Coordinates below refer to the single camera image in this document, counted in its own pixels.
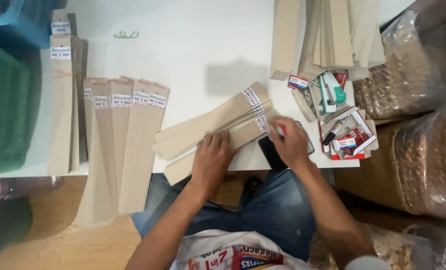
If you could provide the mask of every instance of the open box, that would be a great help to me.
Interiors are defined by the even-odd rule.
[[[359,129],[362,134],[367,136],[356,147],[352,148],[352,154],[343,149],[335,150],[333,144],[323,145],[322,141],[335,126],[338,120],[349,116],[348,120],[342,125],[340,130],[335,134],[334,140],[338,140],[348,136],[353,130]],[[378,149],[378,139],[376,135],[375,122],[373,120],[365,120],[365,111],[358,107],[344,106],[335,113],[328,116],[320,116],[318,127],[320,130],[320,143],[322,152],[327,153],[328,157],[333,161],[338,160],[362,160],[371,157],[371,151]]]

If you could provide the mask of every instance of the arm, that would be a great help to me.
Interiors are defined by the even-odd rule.
[[[306,132],[291,118],[274,117],[269,123],[275,148],[303,183],[317,230],[338,267],[344,269],[350,261],[361,256],[376,256],[368,236],[310,161]],[[287,136],[284,139],[272,127],[276,125],[286,127]]]
[[[228,132],[205,136],[196,151],[193,177],[140,242],[126,270],[162,270],[171,266],[191,219],[221,184],[236,152],[230,150]]]

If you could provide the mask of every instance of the jeans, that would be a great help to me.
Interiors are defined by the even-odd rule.
[[[162,173],[151,176],[145,211],[132,216],[142,238],[176,200],[189,180],[186,178],[170,186]],[[287,169],[279,174],[270,171],[255,198],[239,212],[207,202],[191,220],[185,236],[210,229],[231,233],[256,231],[286,253],[307,261],[315,220],[301,181]]]

